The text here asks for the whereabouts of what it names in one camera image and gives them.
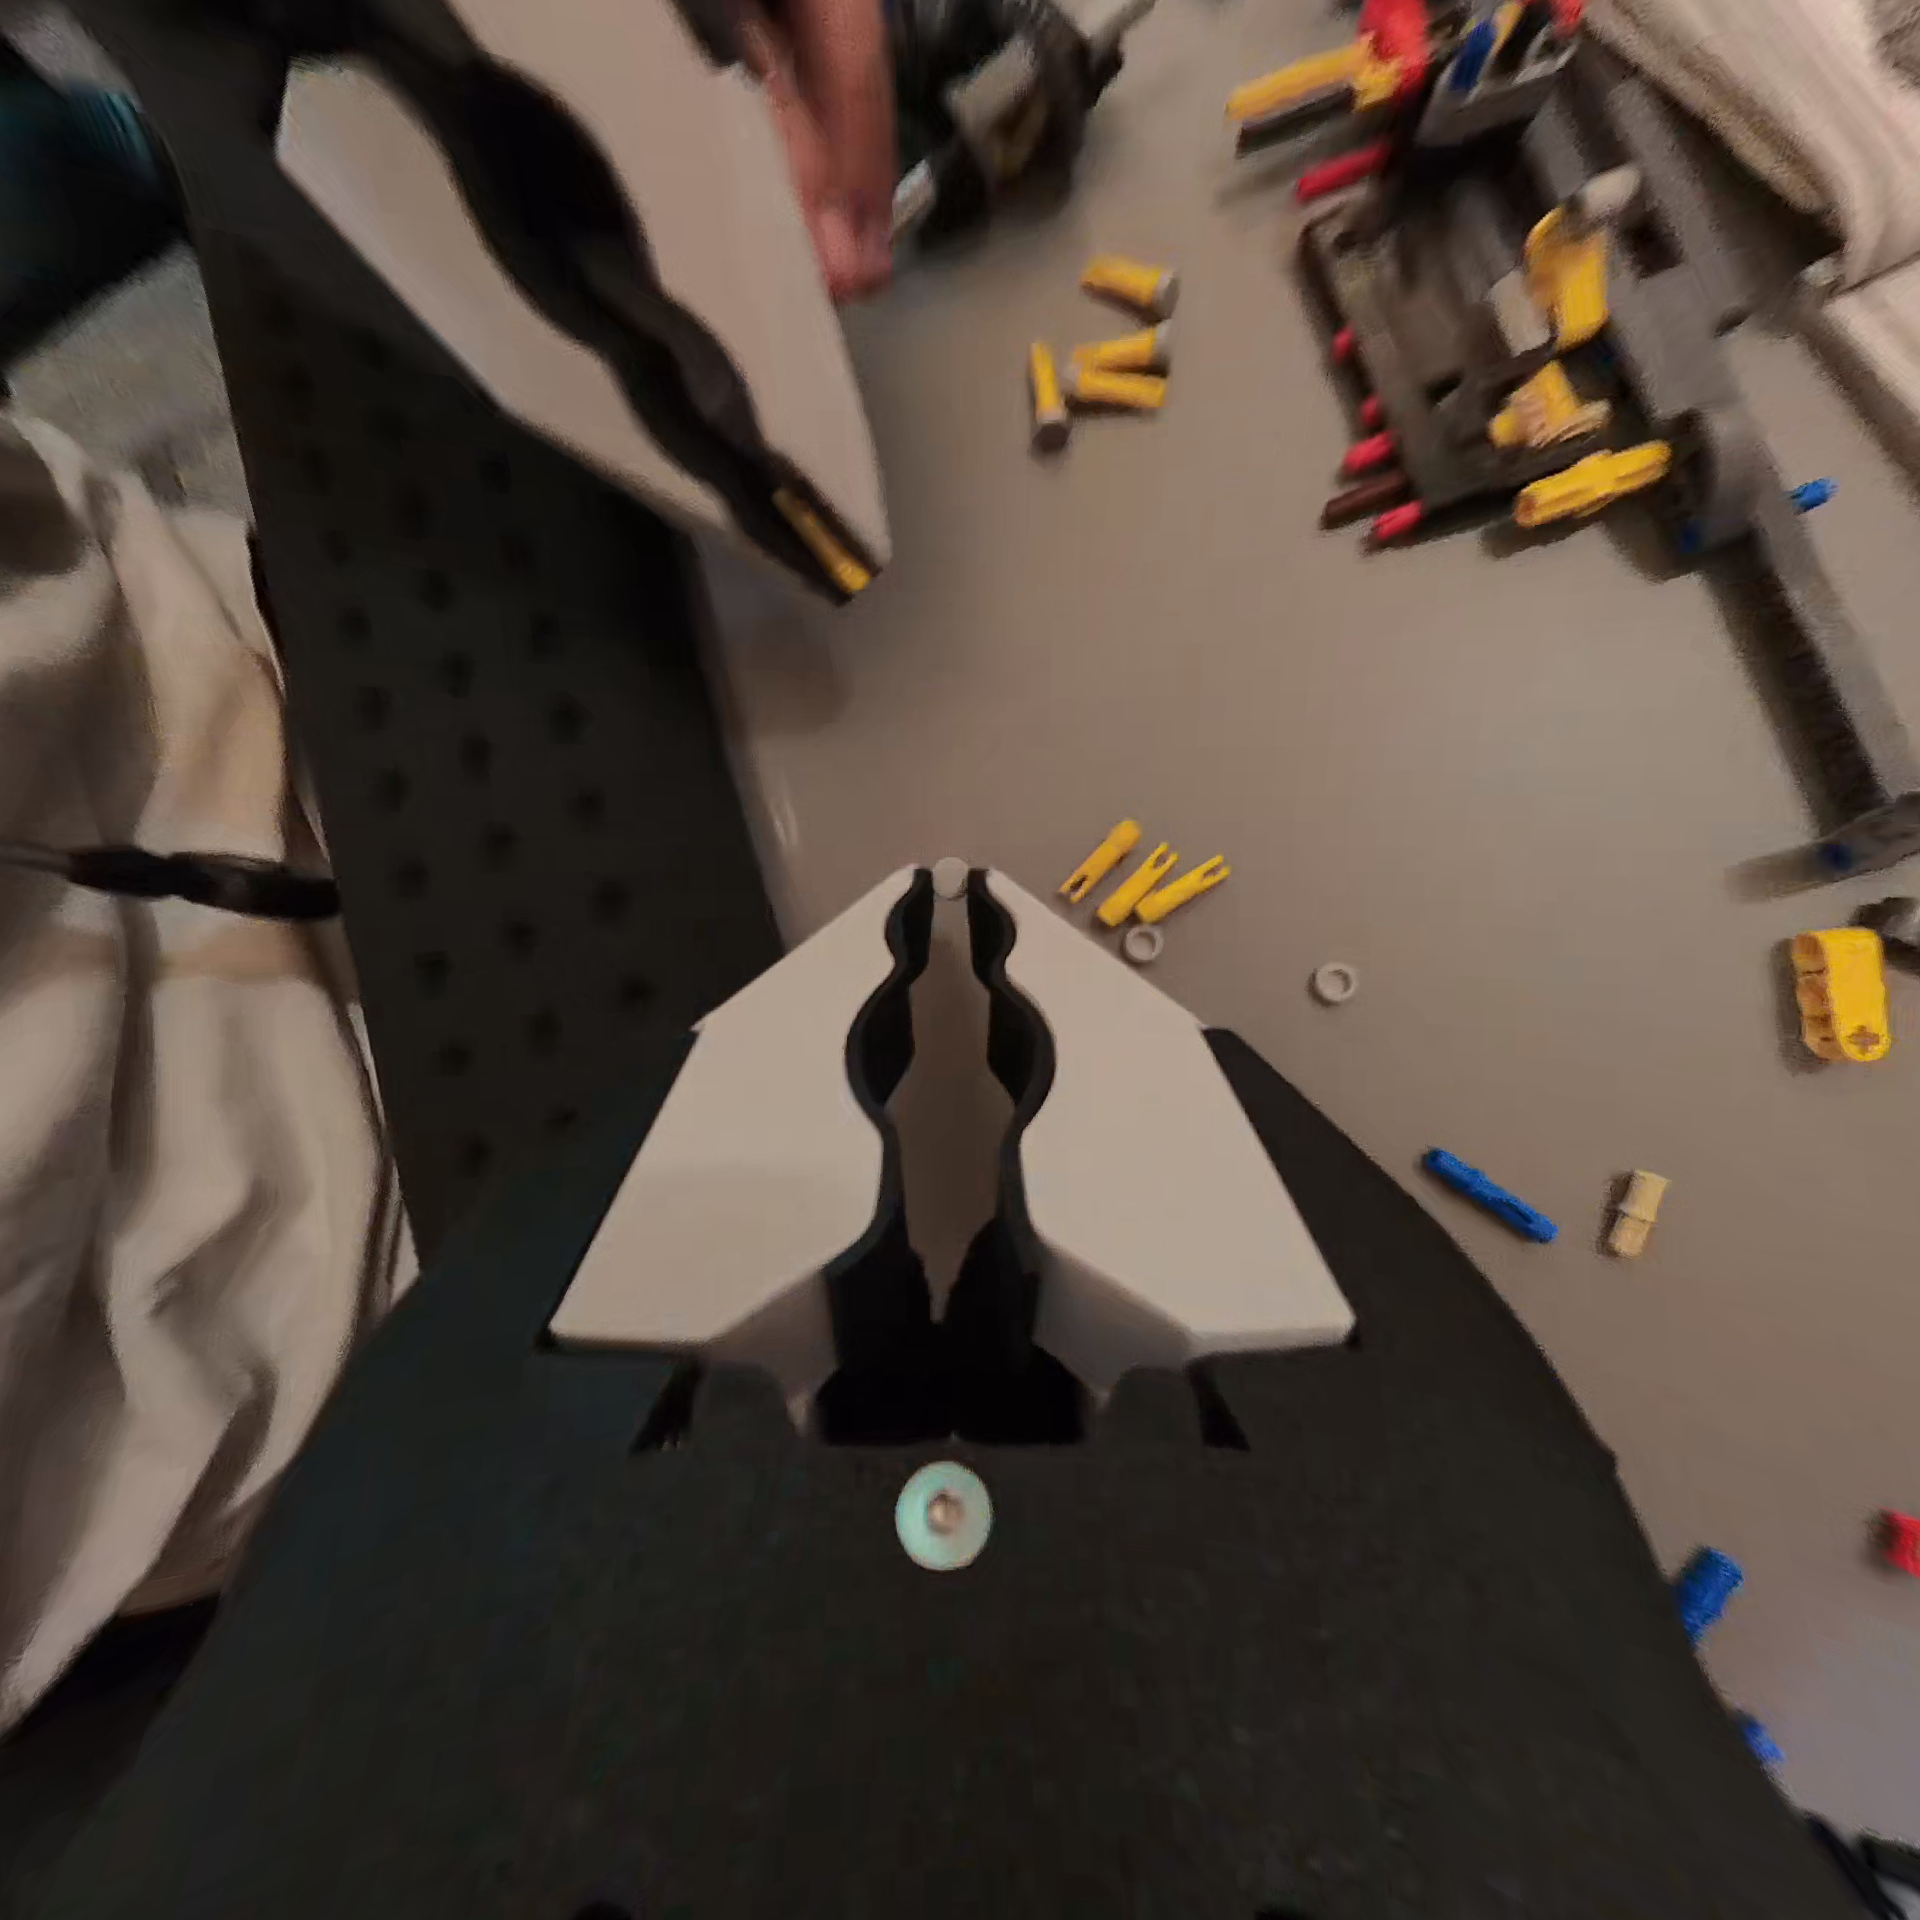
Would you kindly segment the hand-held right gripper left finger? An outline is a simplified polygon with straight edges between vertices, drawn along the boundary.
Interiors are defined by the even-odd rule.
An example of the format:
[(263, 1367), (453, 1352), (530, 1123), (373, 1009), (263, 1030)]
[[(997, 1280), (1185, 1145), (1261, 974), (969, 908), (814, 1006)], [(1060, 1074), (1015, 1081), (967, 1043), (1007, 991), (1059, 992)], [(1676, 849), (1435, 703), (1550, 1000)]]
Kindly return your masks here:
[(891, 1100), (930, 868), (887, 874), (695, 1024), (549, 1322), (578, 1353), (759, 1367), (790, 1401), (930, 1343)]

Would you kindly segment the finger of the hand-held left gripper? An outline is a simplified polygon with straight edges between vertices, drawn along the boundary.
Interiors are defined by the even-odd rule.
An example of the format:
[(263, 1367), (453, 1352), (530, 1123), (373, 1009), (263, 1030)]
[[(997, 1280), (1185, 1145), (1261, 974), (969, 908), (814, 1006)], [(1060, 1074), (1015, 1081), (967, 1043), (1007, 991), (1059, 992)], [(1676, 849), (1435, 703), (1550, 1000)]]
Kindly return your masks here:
[(294, 65), (276, 163), (508, 418), (842, 603), (773, 503), (795, 490), (845, 537), (845, 348), (815, 288), (790, 295), (806, 351), (734, 272), (682, 295), (612, 161), (494, 65), (460, 88)]
[(891, 559), (873, 435), (845, 335), (825, 295), (785, 158), (725, 36), (715, 6), (450, 6), (467, 65), (518, 74), (569, 112), (614, 167), (662, 276), (695, 300), (725, 275), (798, 348), (825, 348), (801, 288), (815, 288), (845, 348), (845, 542), (873, 569)]

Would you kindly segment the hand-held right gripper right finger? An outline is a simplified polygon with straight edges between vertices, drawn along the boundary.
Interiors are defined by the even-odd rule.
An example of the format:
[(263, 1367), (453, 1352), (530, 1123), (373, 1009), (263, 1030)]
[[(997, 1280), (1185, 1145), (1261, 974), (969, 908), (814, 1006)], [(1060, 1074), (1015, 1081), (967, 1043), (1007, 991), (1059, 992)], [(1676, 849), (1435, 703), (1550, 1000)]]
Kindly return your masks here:
[(967, 876), (967, 943), (1041, 1352), (1106, 1401), (1138, 1372), (1342, 1345), (1355, 1311), (1204, 1024), (999, 871)]

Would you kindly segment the pile of yellow lego pins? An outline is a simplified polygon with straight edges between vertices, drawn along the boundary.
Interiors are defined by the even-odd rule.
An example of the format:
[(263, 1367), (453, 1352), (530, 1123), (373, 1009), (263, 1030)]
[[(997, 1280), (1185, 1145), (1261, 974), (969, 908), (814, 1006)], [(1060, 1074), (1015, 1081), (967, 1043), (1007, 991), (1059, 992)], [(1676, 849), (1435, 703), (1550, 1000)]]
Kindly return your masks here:
[(1162, 929), (1171, 918), (1233, 879), (1226, 856), (1185, 860), (1166, 840), (1150, 840), (1138, 819), (1117, 819), (1060, 879), (1054, 898), (1089, 908), (1105, 930)]

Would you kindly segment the lego gear axle assembly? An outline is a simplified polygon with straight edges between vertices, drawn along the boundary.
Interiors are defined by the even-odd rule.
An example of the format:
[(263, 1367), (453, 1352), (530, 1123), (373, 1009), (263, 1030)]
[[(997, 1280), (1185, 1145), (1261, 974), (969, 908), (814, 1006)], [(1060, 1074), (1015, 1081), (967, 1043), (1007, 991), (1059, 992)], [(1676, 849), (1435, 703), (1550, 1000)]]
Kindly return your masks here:
[(893, 240), (961, 234), (1065, 182), (1150, 3), (889, 3)]

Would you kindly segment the long blue lego pin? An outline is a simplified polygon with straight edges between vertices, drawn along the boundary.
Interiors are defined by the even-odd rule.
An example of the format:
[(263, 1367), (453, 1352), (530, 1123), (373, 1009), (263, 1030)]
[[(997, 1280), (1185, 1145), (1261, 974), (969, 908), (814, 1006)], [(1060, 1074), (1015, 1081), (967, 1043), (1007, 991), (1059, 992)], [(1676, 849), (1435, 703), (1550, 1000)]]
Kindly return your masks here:
[(1531, 1244), (1554, 1244), (1556, 1224), (1539, 1211), (1534, 1204), (1500, 1187), (1485, 1171), (1439, 1145), (1426, 1147), (1419, 1161), (1421, 1171), (1455, 1198), (1497, 1222), (1505, 1230)]

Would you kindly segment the pile of mixed lego pins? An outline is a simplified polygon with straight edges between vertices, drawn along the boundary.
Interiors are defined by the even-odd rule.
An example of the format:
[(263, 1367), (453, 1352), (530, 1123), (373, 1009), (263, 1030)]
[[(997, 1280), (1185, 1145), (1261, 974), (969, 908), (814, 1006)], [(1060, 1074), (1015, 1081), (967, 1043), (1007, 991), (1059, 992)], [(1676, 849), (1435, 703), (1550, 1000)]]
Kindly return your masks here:
[[(1702, 1649), (1741, 1585), (1743, 1571), (1740, 1564), (1711, 1547), (1697, 1547), (1670, 1576), (1670, 1603), (1693, 1649)], [(1801, 1820), (1818, 1851), (1850, 1888), (1855, 1915), (1918, 1915), (1918, 1848), (1914, 1841), (1871, 1832), (1846, 1834), (1825, 1815), (1804, 1809)]]

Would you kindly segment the yellow lego connector block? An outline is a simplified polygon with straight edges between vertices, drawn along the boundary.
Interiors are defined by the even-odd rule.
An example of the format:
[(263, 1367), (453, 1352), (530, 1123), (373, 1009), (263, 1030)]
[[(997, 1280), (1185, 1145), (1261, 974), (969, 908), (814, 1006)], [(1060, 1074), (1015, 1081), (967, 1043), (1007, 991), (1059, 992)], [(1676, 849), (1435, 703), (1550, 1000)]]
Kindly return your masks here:
[(1876, 1065), (1891, 1052), (1884, 940), (1871, 929), (1810, 929), (1787, 943), (1798, 1039), (1826, 1065)]

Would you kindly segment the grey black lego chassis assembly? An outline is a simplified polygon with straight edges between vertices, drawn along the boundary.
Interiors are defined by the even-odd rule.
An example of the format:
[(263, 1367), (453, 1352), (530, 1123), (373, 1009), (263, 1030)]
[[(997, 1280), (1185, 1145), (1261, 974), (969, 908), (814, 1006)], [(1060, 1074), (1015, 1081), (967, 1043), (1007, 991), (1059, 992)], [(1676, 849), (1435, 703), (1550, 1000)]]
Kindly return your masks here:
[(1659, 76), (1589, 6), (1355, 6), (1337, 48), (1235, 90), (1237, 156), (1323, 138), (1300, 272), (1367, 401), (1323, 523), (1537, 539), (1639, 502), (1771, 646), (1826, 803), (1805, 866), (1886, 874), (1916, 863), (1916, 730), (1740, 379), (1754, 305)]

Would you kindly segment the person's left hand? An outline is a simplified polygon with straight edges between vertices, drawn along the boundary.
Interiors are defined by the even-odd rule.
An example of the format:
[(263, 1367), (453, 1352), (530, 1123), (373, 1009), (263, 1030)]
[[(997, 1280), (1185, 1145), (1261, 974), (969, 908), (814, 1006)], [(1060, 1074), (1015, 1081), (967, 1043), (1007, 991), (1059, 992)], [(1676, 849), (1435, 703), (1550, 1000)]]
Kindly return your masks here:
[(717, 3), (834, 306), (893, 275), (895, 74), (879, 3)]

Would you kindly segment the black perforated board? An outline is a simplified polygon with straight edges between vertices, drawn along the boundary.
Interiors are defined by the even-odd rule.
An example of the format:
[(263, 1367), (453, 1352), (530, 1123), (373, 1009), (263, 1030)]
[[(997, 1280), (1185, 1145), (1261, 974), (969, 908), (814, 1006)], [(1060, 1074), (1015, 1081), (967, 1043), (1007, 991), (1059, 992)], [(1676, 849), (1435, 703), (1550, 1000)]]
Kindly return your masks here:
[(415, 1248), (782, 955), (685, 542), (411, 327), (196, 234)]

